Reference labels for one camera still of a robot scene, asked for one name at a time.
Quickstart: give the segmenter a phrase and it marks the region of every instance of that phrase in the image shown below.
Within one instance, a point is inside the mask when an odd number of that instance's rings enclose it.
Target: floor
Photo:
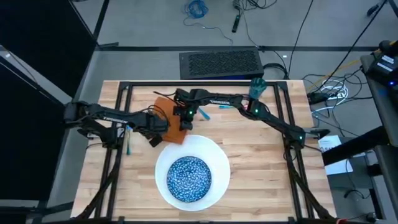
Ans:
[[[121,46],[217,46],[229,45],[218,30],[205,30],[201,26],[187,27],[182,21],[186,15],[182,13],[187,0],[110,0],[99,34],[99,44],[119,42]],[[232,24],[237,11],[231,1],[205,0],[209,8],[208,14],[195,21],[187,19],[187,24],[201,22],[208,27],[219,27],[224,34],[233,39],[233,45],[250,46],[252,43],[247,37],[245,24],[241,21],[238,31],[231,33]],[[293,46],[302,19],[307,11],[310,0],[278,1],[274,6],[260,10],[256,9],[245,13],[248,28],[252,39],[258,45]],[[369,18],[366,11],[377,3],[377,0],[334,0],[314,1],[307,21],[302,29],[298,42],[299,46],[350,46],[361,33]],[[74,3],[83,20],[93,32],[100,14],[103,0],[87,0]],[[398,19],[389,6],[386,6],[376,17],[358,46],[377,46],[382,40],[394,40],[398,36]],[[278,52],[284,56],[289,64],[291,52]],[[346,62],[358,59],[361,55],[370,52],[352,52]],[[81,89],[80,99],[94,103],[99,98],[103,80],[178,80],[179,52],[95,52]],[[324,75],[332,72],[339,64],[346,52],[295,52],[291,66],[291,79],[302,79],[307,74]],[[278,62],[280,58],[274,52],[260,53],[263,63]],[[359,64],[338,72],[344,75],[359,68]],[[358,76],[365,82],[364,75]],[[266,70],[264,79],[281,79],[283,74],[275,70]],[[350,93],[359,90],[358,85],[347,84]],[[363,86],[358,97],[370,96],[367,85]],[[372,100],[358,100],[346,103],[335,109],[335,114],[343,129],[353,134],[363,134],[372,128],[378,127],[381,122]],[[322,118],[334,124],[332,119]],[[319,127],[331,129],[332,134],[340,134],[338,129],[325,123]],[[85,140],[76,133],[71,133],[69,148],[84,145]],[[73,200],[79,179],[79,169],[83,163],[84,153],[65,150],[63,166],[59,170],[54,195],[60,192],[63,196]],[[380,179],[375,180],[377,187],[383,184]],[[360,189],[367,195],[366,189]],[[355,195],[343,198],[345,190],[332,189],[333,200],[339,217],[357,217],[373,212],[370,198],[362,200]],[[389,214],[391,221],[396,222]]]

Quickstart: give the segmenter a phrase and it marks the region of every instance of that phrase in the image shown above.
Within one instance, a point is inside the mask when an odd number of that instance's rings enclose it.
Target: orange cloth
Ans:
[[[169,130],[163,135],[163,140],[168,142],[174,142],[182,144],[187,135],[187,130],[180,131],[180,116],[173,115],[173,108],[175,103],[167,98],[158,97],[155,101],[155,105],[164,110],[167,118],[169,119]],[[160,117],[163,117],[158,111],[155,111]]]

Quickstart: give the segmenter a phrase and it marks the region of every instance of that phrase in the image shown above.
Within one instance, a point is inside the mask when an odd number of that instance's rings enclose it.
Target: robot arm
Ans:
[[[174,107],[174,114],[180,115],[180,129],[192,130],[193,117],[199,106],[205,106],[210,103],[228,105],[238,109],[245,118],[263,121],[280,131],[285,135],[286,140],[292,144],[296,144],[299,148],[304,147],[305,131],[302,128],[285,123],[271,114],[264,103],[261,103],[258,99],[249,97],[249,95],[210,93],[203,89],[194,89],[190,92],[177,89],[174,100],[177,103],[177,106]],[[242,105],[242,100],[249,101],[247,109]]]
[[[153,110],[159,111],[157,108],[147,108],[127,113],[83,101],[71,102],[65,105],[64,122],[67,128],[80,128],[78,132],[85,137],[89,134],[99,136],[104,147],[116,148],[118,144],[121,144],[117,128],[106,128],[95,120],[101,119],[129,125],[134,132],[141,133],[147,139],[156,138],[158,142],[160,136],[167,132],[169,122],[165,115],[162,119],[154,114]]]

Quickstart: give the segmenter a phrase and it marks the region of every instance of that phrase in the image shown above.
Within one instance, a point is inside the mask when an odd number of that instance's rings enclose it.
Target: black device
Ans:
[[[234,6],[235,9],[238,10],[238,15],[235,17],[235,22],[234,26],[232,27],[232,32],[235,33],[236,30],[238,29],[239,21],[241,20],[241,0],[234,0],[232,2],[232,5]]]
[[[331,97],[329,93],[307,93],[307,99],[310,105],[324,102],[328,100],[329,97]]]
[[[379,44],[380,54],[374,54],[375,60],[369,69],[364,72],[366,76],[388,87],[395,92],[398,91],[398,42],[390,45],[388,40]]]
[[[154,111],[164,114],[163,119]],[[103,142],[103,147],[116,149],[122,144],[121,136],[118,136],[117,128],[106,128],[96,119],[112,121],[129,125],[134,132],[141,133],[150,144],[155,147],[162,141],[162,134],[169,128],[169,122],[165,113],[156,106],[150,106],[144,110],[127,113],[98,104],[88,104],[84,101],[71,102],[65,105],[63,120],[67,128],[79,128],[78,132],[88,138],[89,134],[97,135]]]
[[[239,50],[180,53],[180,77],[189,79],[261,78],[264,69],[255,47]]]
[[[241,20],[241,15],[240,14],[236,15],[234,26],[232,27],[232,32],[233,33],[235,33],[237,31],[240,20]]]

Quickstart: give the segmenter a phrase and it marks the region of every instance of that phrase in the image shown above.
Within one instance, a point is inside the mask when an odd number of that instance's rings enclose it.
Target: black partition wall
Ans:
[[[2,0],[0,44],[74,97],[96,40],[69,0]]]
[[[63,105],[2,57],[0,76],[0,199],[46,202],[65,133]]]

